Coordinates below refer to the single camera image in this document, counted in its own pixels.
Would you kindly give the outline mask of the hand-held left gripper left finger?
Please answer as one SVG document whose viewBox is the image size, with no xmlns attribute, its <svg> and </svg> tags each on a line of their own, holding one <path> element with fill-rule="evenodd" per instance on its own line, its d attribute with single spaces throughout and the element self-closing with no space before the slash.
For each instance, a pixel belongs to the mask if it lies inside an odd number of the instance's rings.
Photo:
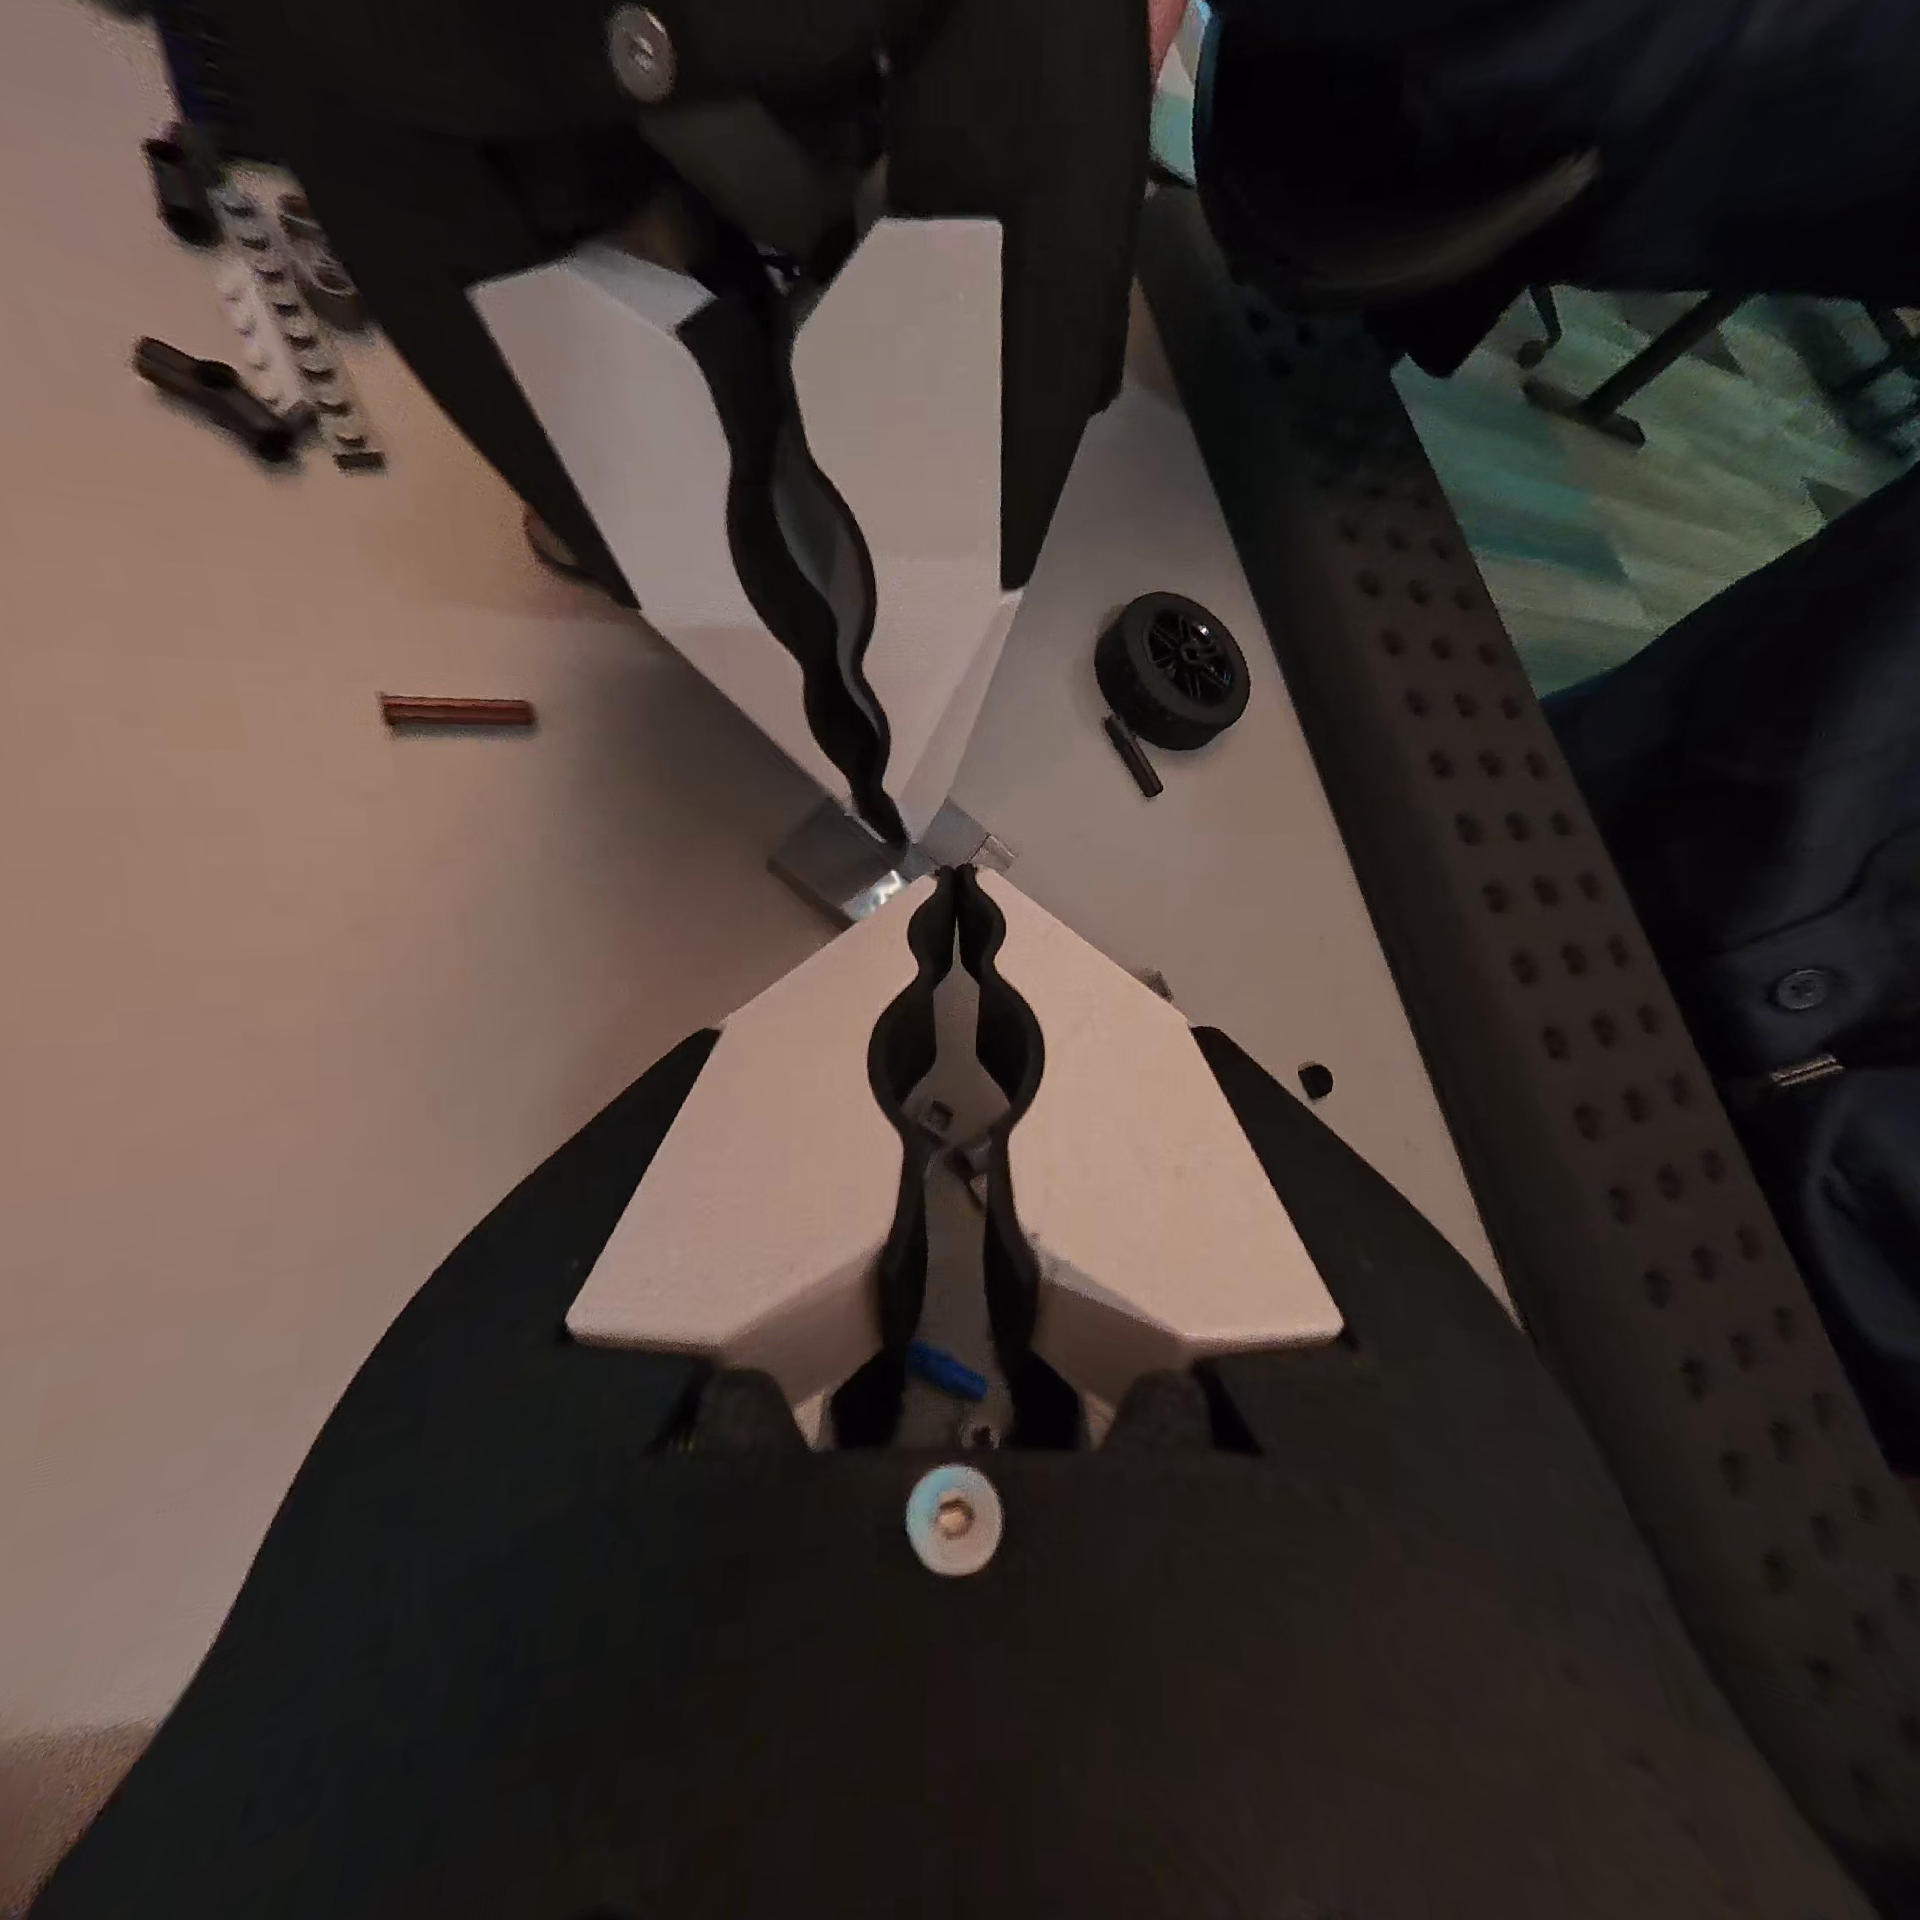
<svg viewBox="0 0 1920 1920">
<path fill-rule="evenodd" d="M 911 881 L 717 1027 L 567 1310 L 588 1346 L 769 1373 L 843 1448 L 893 1443 L 925 1301 L 951 873 Z"/>
</svg>

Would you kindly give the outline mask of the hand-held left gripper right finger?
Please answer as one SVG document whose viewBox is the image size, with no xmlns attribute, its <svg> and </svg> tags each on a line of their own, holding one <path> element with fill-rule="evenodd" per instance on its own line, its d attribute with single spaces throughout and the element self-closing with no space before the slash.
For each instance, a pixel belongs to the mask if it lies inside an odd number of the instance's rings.
<svg viewBox="0 0 1920 1920">
<path fill-rule="evenodd" d="M 1020 1446 L 1146 1376 L 1337 1343 L 1341 1311 L 1199 1030 L 997 873 L 956 874 L 988 1133 L 984 1280 Z"/>
</svg>

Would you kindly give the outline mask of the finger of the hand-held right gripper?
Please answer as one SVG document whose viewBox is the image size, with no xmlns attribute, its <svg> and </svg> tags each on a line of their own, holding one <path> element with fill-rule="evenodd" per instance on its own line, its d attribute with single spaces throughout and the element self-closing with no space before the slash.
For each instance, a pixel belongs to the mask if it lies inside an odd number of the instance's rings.
<svg viewBox="0 0 1920 1920">
<path fill-rule="evenodd" d="M 1021 600 L 1002 582 L 1002 226 L 875 221 L 801 320 L 792 371 L 807 453 L 871 557 L 882 786 L 924 835 Z"/>
<path fill-rule="evenodd" d="M 468 302 L 641 615 L 899 846 L 874 552 L 807 442 L 793 294 L 754 247 L 700 279 L 588 243 Z"/>
</svg>

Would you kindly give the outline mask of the grey lego tile assembly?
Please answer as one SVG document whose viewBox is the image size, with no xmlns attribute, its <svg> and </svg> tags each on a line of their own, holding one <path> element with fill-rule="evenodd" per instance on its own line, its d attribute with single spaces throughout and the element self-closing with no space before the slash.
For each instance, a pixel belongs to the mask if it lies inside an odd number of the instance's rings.
<svg viewBox="0 0 1920 1920">
<path fill-rule="evenodd" d="M 769 870 L 837 926 L 869 919 L 913 881 L 948 866 L 1009 873 L 1017 853 L 947 801 L 924 835 L 884 842 L 856 813 L 823 799 L 773 847 Z"/>
</svg>

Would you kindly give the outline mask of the light grey studded lego plate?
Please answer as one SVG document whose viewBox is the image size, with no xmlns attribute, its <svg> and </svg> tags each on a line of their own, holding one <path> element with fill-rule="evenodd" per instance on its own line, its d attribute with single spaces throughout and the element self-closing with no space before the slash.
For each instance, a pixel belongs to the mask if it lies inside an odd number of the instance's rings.
<svg viewBox="0 0 1920 1920">
<path fill-rule="evenodd" d="M 234 331 L 234 365 L 247 387 L 277 414 L 305 406 L 305 378 L 272 303 L 240 254 L 221 251 L 213 287 Z"/>
</svg>

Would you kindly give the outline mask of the black lego wheel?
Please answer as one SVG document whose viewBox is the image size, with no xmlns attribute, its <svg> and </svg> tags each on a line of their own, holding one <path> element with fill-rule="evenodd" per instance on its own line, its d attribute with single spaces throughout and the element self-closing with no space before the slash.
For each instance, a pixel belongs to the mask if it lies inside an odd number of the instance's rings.
<svg viewBox="0 0 1920 1920">
<path fill-rule="evenodd" d="M 1231 629 L 1178 591 L 1143 591 L 1095 642 L 1095 682 L 1111 712 L 1146 744 L 1201 752 L 1235 729 L 1253 694 Z"/>
</svg>

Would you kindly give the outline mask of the black lego pin connector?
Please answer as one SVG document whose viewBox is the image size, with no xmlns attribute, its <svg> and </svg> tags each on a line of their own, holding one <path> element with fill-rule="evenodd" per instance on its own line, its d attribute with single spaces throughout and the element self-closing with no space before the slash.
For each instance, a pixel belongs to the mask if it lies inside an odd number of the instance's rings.
<svg viewBox="0 0 1920 1920">
<path fill-rule="evenodd" d="M 303 402 L 280 406 L 261 397 L 234 365 L 199 355 L 154 336 L 139 336 L 132 369 L 162 397 L 199 416 L 268 466 L 291 463 L 311 414 Z"/>
</svg>

